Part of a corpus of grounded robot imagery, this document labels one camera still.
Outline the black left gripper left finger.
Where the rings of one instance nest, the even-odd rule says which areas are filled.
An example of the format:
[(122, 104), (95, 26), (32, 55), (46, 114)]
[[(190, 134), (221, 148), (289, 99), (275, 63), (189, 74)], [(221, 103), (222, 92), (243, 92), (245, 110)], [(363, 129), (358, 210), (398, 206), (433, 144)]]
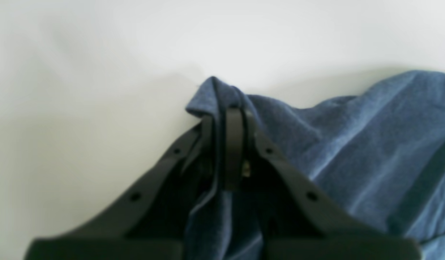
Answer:
[(34, 240), (26, 260), (183, 260), (189, 213), (212, 176), (213, 117), (172, 143), (107, 209), (63, 235)]

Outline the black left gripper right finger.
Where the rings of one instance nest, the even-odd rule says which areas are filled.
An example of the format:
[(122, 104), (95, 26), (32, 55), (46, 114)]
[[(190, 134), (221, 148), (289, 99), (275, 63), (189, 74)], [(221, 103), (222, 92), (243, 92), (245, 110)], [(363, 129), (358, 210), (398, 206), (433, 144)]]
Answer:
[(296, 170), (242, 108), (224, 114), (224, 189), (258, 195), (263, 260), (420, 260), (412, 239), (353, 219)]

